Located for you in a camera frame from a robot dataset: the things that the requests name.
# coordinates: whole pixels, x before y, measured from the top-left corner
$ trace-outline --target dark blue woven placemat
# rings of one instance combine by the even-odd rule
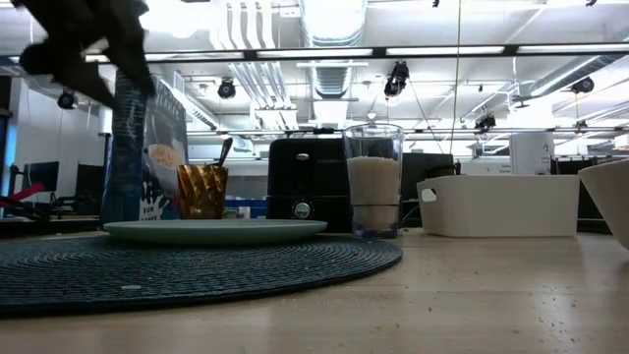
[[[0,316],[238,300],[367,276],[395,245],[346,237],[254,248],[147,247],[110,237],[0,244]]]

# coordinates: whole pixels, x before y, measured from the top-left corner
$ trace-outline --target spoon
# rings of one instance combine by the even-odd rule
[[[214,165],[223,167],[223,163],[225,163],[225,159],[227,158],[227,154],[229,153],[229,150],[232,148],[232,144],[234,144],[233,138],[226,139],[223,142],[223,149],[220,152],[220,158],[218,159],[218,163],[214,163]]]

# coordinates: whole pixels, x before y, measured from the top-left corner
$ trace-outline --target toaster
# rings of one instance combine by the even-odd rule
[[[326,221],[351,232],[350,188],[342,139],[281,139],[268,156],[267,218]]]

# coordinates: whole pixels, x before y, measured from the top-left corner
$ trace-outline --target white storage bin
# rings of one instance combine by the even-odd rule
[[[579,176],[611,233],[629,250],[629,159],[584,168]]]
[[[573,236],[578,176],[444,176],[418,183],[424,231],[451,237]]]

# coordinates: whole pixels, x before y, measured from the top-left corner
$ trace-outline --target plate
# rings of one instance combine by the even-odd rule
[[[323,231],[327,222],[313,220],[156,220],[112,222],[111,236],[170,245],[252,245],[301,240]]]

